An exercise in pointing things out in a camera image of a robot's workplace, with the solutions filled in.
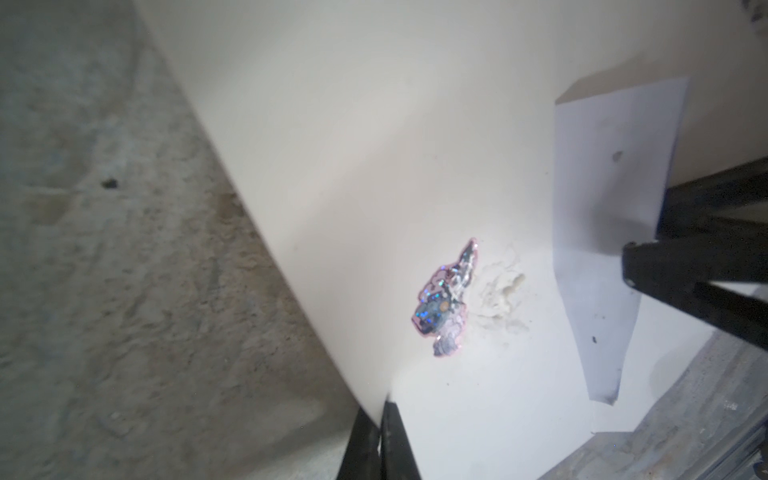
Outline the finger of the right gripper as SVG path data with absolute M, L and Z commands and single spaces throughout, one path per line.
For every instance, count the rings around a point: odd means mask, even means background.
M 767 303 L 719 282 L 767 283 L 767 239 L 730 233 L 625 245 L 622 276 L 631 288 L 762 350 Z
M 726 218 L 719 213 L 766 199 L 765 157 L 671 187 L 664 195 L 656 238 L 666 240 L 730 230 L 765 234 L 765 222 Z

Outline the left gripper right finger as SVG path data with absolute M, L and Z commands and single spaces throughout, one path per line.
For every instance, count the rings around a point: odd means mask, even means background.
M 421 480 L 398 406 L 384 404 L 381 422 L 381 478 L 384 480 Z

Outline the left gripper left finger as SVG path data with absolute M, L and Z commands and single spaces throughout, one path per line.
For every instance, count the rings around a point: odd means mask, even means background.
M 359 408 L 337 474 L 337 480 L 380 480 L 380 430 Z

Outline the cream white envelope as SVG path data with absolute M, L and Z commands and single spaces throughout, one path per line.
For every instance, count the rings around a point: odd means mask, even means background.
M 366 412 L 425 479 L 536 479 L 629 432 L 713 328 L 555 261 L 555 198 L 612 263 L 647 196 L 767 151 L 763 1 L 141 1 L 247 212 Z M 460 349 L 411 322 L 478 244 Z M 575 332 L 556 279 L 631 295 Z

